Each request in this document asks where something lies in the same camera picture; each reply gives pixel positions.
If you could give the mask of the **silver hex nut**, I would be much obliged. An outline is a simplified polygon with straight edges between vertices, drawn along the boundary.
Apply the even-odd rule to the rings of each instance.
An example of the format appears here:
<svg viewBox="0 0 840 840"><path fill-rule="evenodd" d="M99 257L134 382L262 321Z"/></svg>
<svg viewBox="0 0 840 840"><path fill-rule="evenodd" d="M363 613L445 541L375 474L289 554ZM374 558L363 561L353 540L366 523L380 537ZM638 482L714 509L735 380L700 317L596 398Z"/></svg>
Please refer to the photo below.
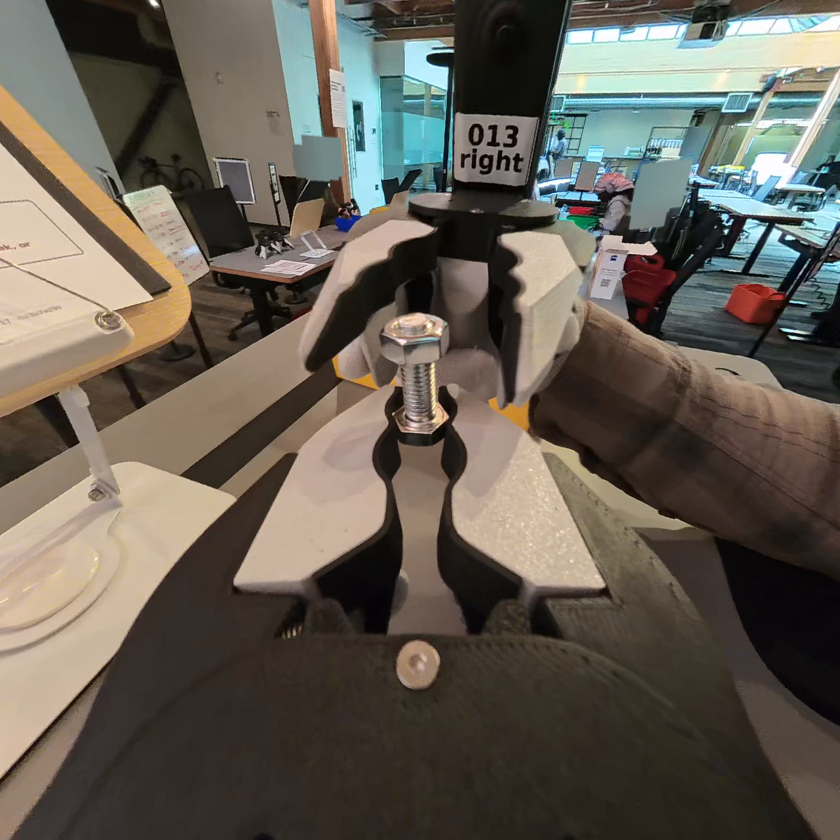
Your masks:
<svg viewBox="0 0 840 840"><path fill-rule="evenodd" d="M400 406L392 415L401 440L408 445L434 445L449 424L450 417L441 405L436 404L430 416L410 416L406 406Z"/></svg>

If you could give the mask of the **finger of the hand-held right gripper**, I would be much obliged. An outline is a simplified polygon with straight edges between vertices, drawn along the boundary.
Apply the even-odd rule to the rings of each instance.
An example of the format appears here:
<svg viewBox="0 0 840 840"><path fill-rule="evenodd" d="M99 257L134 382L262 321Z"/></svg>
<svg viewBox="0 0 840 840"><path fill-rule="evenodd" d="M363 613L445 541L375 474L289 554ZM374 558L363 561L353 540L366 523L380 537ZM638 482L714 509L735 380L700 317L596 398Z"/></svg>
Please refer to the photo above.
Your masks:
<svg viewBox="0 0 840 840"><path fill-rule="evenodd" d="M339 375L376 386L392 383L396 363L380 332L397 313L400 289L437 267L438 227L408 211L380 211L352 226L308 316L300 361L315 372L336 360Z"/></svg>
<svg viewBox="0 0 840 840"><path fill-rule="evenodd" d="M521 406L549 380L580 338L575 312L583 281L559 233L500 235L489 262L489 330L500 406Z"/></svg>

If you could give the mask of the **person's right hand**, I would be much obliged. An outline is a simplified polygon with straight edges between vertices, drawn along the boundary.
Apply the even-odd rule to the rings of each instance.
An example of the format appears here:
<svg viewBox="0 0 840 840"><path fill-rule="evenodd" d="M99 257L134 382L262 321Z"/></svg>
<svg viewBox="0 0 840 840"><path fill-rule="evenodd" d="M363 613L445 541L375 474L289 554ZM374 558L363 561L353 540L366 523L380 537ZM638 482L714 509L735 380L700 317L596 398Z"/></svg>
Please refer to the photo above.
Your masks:
<svg viewBox="0 0 840 840"><path fill-rule="evenodd" d="M489 272L484 262L440 257L433 313L448 324L448 350L437 363L442 385L490 403L500 388L499 356L490 336Z"/></svg>

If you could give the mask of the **background office desk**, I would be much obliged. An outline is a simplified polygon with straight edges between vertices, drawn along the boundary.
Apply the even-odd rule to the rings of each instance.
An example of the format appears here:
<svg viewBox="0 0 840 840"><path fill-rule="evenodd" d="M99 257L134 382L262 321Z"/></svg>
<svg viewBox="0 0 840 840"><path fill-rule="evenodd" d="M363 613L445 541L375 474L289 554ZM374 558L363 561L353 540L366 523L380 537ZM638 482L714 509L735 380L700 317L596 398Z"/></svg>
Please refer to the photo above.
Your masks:
<svg viewBox="0 0 840 840"><path fill-rule="evenodd" d="M294 248L282 254L257 255L254 245L211 258L213 272L249 279L267 279L279 283L297 282L332 267L347 233L335 226L293 238Z"/></svg>

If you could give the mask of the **white carton box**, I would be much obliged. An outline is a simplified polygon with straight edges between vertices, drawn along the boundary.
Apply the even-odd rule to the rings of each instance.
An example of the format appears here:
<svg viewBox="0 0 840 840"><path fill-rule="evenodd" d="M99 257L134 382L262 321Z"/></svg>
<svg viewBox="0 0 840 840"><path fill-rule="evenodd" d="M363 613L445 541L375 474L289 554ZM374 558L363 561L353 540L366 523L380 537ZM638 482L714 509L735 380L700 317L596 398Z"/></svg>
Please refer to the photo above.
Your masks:
<svg viewBox="0 0 840 840"><path fill-rule="evenodd" d="M621 236L604 235L587 275L583 297L626 321L628 309L623 290L625 263L629 254Z"/></svg>

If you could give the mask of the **wooden document stand white base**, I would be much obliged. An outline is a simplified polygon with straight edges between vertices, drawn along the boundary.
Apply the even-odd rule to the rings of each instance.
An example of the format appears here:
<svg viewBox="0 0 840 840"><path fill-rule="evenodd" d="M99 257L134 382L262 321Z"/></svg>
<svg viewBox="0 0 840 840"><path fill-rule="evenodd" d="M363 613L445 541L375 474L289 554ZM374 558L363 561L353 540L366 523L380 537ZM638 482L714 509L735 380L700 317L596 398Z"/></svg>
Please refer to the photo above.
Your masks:
<svg viewBox="0 0 840 840"><path fill-rule="evenodd" d="M176 561L234 498L136 462L112 464L82 384L175 338L192 314L179 272L14 97L2 123L171 284L152 300L2 345L2 417L55 397L87 468L2 527L2 779L116 654Z"/></svg>

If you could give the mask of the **white paper floor sign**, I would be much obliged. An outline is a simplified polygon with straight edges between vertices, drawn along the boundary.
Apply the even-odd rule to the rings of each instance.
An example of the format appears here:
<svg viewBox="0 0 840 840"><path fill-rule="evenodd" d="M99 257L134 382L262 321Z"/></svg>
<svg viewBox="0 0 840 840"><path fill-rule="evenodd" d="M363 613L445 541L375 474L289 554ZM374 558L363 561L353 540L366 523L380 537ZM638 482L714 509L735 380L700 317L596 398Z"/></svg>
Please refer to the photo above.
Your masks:
<svg viewBox="0 0 840 840"><path fill-rule="evenodd" d="M122 195L135 222L178 270L187 286L205 277L209 266L171 191L154 185Z"/></svg>

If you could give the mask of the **black backing board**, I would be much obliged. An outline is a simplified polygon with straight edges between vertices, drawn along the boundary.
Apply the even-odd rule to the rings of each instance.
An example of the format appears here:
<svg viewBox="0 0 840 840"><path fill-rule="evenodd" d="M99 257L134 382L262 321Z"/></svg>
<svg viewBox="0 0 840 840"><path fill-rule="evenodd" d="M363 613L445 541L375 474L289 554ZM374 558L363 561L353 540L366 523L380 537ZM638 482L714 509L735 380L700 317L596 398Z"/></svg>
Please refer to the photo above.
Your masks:
<svg viewBox="0 0 840 840"><path fill-rule="evenodd" d="M21 141L4 122L1 123L2 146L11 153L29 175L43 187L47 194L113 257L122 268L156 297L172 287L147 260L138 255L110 226L90 210L77 195L65 186L55 174Z"/></svg>

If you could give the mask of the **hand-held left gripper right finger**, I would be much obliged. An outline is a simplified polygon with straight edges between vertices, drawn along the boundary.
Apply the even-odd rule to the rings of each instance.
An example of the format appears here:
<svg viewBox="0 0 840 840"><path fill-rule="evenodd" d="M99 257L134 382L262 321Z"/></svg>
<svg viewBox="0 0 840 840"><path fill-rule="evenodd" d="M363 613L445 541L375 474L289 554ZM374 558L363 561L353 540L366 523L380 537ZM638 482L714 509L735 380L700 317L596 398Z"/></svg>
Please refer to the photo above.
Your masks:
<svg viewBox="0 0 840 840"><path fill-rule="evenodd" d="M459 389L444 436L448 479L437 567L469 631L513 600L529 615L550 599L606 594L606 582L541 447Z"/></svg>

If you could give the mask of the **yellow plastic bin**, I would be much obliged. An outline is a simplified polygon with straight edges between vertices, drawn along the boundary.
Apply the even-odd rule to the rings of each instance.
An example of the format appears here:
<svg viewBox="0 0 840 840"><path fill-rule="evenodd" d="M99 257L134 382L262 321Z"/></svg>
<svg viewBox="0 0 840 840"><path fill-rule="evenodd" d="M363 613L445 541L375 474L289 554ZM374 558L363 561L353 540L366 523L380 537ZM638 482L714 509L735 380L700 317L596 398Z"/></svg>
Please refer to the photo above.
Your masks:
<svg viewBox="0 0 840 840"><path fill-rule="evenodd" d="M350 368L346 364L340 362L338 356L334 356L332 358L332 366L335 374L341 380L353 382L355 384L367 387L371 390L377 390L380 387L375 383L373 376L368 371L360 376L350 375ZM525 432L530 431L529 409L527 406L515 406L512 404L501 406L496 398L489 400L489 406L496 413L506 417L508 420L513 422Z"/></svg>

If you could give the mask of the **person's right forearm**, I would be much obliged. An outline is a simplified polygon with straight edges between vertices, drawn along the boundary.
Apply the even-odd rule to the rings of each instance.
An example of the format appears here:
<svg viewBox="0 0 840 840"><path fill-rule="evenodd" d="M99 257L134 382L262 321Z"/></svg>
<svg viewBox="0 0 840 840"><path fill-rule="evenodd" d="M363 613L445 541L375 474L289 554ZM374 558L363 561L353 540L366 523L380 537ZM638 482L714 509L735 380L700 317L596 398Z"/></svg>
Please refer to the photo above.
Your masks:
<svg viewBox="0 0 840 840"><path fill-rule="evenodd" d="M662 515L838 581L838 405L709 369L593 303L572 312L533 432Z"/></svg>

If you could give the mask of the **printed instruction sheet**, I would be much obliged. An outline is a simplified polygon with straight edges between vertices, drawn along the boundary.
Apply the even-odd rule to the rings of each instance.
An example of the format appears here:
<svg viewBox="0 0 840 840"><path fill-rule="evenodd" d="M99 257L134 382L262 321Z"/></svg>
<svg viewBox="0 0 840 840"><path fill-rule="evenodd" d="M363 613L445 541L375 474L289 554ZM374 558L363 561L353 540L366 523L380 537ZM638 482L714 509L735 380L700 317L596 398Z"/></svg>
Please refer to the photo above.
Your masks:
<svg viewBox="0 0 840 840"><path fill-rule="evenodd" d="M5 147L1 150L1 342L22 343L152 295Z"/></svg>

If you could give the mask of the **silver hex bolt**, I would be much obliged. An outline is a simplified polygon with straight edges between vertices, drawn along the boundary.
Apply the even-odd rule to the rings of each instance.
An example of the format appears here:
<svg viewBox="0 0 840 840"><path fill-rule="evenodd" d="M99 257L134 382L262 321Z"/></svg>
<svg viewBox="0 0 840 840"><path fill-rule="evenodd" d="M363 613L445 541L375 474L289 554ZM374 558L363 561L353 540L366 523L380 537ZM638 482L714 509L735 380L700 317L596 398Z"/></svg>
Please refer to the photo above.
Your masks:
<svg viewBox="0 0 840 840"><path fill-rule="evenodd" d="M427 417L438 402L436 364L448 351L445 320L413 312L387 322L380 332L384 357L397 365L403 404L411 417Z"/></svg>

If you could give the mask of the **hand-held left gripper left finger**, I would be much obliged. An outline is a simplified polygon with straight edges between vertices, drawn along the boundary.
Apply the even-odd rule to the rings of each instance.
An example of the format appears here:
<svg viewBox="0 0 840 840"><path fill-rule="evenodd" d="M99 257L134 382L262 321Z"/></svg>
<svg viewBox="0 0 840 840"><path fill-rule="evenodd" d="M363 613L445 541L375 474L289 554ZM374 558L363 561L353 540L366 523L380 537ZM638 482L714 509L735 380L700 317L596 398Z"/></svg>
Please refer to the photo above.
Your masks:
<svg viewBox="0 0 840 840"><path fill-rule="evenodd" d="M392 385L304 444L234 577L238 592L332 599L385 634L403 567L393 478L401 466Z"/></svg>

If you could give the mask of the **red bin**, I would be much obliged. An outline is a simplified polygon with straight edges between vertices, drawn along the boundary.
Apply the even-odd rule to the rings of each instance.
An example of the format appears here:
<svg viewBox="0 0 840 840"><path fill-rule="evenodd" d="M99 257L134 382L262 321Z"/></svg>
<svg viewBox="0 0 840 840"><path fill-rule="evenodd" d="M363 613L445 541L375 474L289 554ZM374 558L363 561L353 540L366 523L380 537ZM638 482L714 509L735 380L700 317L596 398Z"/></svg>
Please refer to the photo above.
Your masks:
<svg viewBox="0 0 840 840"><path fill-rule="evenodd" d="M723 310L735 319L754 326L767 326L778 316L786 296L760 283L738 283Z"/></svg>

